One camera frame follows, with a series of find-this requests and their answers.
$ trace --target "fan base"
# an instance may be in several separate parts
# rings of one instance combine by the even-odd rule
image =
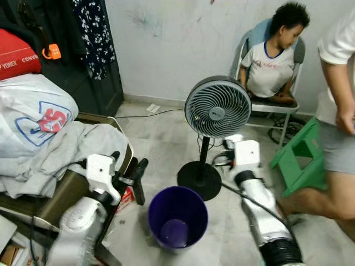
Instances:
[[[197,180],[200,162],[189,162],[177,173],[177,184],[195,191],[204,201],[213,199],[221,190],[222,180],[220,174],[208,163],[204,166],[202,181]]]

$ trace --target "fan grille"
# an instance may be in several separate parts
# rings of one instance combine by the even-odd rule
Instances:
[[[223,79],[197,84],[185,104],[187,122],[206,137],[237,133],[250,113],[251,102],[245,90],[237,81]]]

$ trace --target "boy's hair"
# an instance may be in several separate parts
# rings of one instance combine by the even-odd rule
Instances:
[[[310,17],[307,14],[306,6],[297,2],[288,2],[280,6],[275,15],[273,15],[270,34],[275,35],[283,25],[287,29],[297,25],[302,25],[306,28],[309,23]]]

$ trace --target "wall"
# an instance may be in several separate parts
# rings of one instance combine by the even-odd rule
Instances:
[[[106,0],[126,94],[185,100],[201,79],[228,74],[243,34],[271,17],[283,0]],[[313,113],[325,86],[320,36],[354,0],[307,0],[311,25],[296,98]]]

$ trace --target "orange tag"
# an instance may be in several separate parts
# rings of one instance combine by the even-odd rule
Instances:
[[[45,54],[44,48],[42,50],[42,55],[43,55],[44,58],[51,59],[51,60],[56,60],[56,59],[59,59],[59,58],[62,57],[62,55],[60,54],[59,47],[58,47],[58,45],[56,43],[50,44],[48,49],[49,49],[49,54],[48,55]]]

